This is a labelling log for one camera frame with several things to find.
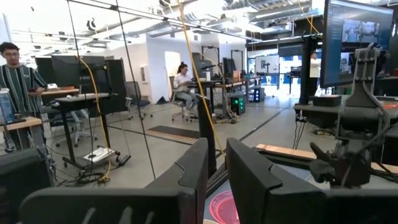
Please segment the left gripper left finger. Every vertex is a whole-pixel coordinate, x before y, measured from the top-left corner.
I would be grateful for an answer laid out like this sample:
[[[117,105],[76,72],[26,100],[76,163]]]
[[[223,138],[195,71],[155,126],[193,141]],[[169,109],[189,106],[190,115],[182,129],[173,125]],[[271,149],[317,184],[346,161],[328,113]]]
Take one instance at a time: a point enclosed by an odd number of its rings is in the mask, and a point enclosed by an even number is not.
[[[198,139],[161,176],[141,189],[54,187],[22,203],[22,223],[202,223],[208,141]]]

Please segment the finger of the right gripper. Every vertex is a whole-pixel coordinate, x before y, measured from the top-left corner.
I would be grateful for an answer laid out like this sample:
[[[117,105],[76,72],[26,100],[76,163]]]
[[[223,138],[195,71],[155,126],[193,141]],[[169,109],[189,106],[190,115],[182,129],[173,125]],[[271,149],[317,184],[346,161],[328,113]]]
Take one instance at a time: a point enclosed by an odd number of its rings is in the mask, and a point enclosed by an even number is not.
[[[310,147],[318,160],[328,162],[328,154],[323,152],[314,142],[310,143]]]
[[[310,173],[318,183],[330,181],[331,165],[322,160],[314,160],[309,163]]]

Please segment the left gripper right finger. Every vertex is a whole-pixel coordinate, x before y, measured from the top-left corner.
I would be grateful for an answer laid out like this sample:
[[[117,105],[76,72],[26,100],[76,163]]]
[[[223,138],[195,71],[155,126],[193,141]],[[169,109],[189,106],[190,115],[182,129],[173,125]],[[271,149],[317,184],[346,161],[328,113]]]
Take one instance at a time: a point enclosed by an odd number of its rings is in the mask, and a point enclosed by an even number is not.
[[[396,189],[323,190],[235,138],[226,163],[241,223],[397,223]]]

